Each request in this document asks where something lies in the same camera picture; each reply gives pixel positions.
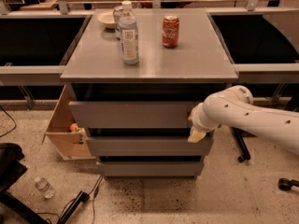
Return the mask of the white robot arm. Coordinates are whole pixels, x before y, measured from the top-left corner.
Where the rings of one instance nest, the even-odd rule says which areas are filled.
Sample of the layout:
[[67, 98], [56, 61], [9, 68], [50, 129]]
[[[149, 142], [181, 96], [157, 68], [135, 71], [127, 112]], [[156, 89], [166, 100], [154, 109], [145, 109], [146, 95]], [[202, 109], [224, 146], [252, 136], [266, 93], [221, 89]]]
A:
[[299, 114], [253, 105], [253, 96], [244, 86], [210, 94], [192, 109], [189, 143], [198, 143], [220, 125], [234, 127], [268, 139], [299, 154]]

